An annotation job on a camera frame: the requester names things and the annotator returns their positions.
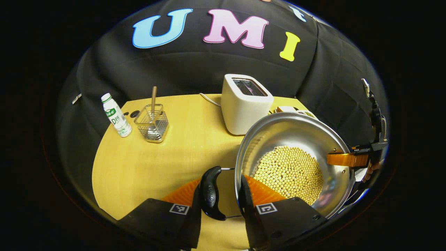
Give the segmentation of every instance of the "letter m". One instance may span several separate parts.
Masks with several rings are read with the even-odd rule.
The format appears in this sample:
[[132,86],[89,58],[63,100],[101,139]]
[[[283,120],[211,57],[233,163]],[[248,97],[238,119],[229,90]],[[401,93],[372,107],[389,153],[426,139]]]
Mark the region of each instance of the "letter m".
[[225,38],[222,36],[224,28],[231,43],[237,42],[246,33],[246,38],[241,41],[244,46],[263,49],[263,31],[269,23],[267,20],[251,16],[243,23],[239,23],[234,14],[229,10],[212,9],[208,13],[212,15],[212,24],[209,35],[203,38],[205,42],[224,42]]

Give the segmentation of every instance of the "white bottle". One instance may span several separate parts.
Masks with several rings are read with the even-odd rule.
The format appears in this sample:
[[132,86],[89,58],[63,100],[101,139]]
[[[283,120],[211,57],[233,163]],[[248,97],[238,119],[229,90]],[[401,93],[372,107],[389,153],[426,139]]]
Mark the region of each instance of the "white bottle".
[[101,97],[103,103],[105,114],[107,115],[110,122],[115,127],[116,131],[121,137],[127,137],[132,132],[132,127],[125,119],[119,105],[112,99],[110,93],[104,94]]

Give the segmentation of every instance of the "yellow letter i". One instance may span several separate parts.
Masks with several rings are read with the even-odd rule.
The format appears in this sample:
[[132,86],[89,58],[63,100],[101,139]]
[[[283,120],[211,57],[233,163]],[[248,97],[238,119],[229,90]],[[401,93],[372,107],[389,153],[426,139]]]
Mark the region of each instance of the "yellow letter i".
[[286,39],[285,48],[283,51],[280,52],[280,57],[283,59],[286,59],[288,61],[294,61],[294,51],[296,50],[296,45],[301,40],[298,36],[294,35],[291,32],[285,32],[286,36],[288,37]]

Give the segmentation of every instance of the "stainless steel bowl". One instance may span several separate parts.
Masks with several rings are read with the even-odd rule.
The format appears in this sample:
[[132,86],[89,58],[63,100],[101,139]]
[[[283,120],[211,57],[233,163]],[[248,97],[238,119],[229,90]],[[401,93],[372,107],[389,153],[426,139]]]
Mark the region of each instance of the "stainless steel bowl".
[[335,215],[347,200],[355,176],[348,167],[327,165],[326,155],[334,149],[337,153],[349,153],[349,148],[330,127],[298,113],[270,114],[256,122],[246,133],[235,163],[237,201],[241,176],[253,177],[261,157],[276,146],[297,146],[316,158],[324,184],[321,195],[311,206],[326,218]]

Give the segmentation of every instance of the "wooden table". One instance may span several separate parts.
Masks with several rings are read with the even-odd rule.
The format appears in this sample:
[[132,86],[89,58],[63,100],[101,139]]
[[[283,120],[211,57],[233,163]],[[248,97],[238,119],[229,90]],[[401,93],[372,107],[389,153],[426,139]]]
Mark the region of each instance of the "wooden table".
[[[220,103],[221,94],[207,95]],[[122,111],[132,113],[151,99],[132,100]],[[161,199],[183,184],[200,178],[211,167],[234,167],[243,135],[226,130],[221,108],[200,95],[158,97],[164,105],[169,129],[162,143],[146,142],[133,122],[132,133],[121,138],[110,124],[96,152],[92,183],[96,201],[119,220],[148,198]],[[307,110],[297,99],[274,97],[271,111],[288,105]],[[219,209],[226,216],[240,215],[235,199],[234,171],[217,179]],[[197,250],[248,249],[243,217],[217,221],[202,213]]]

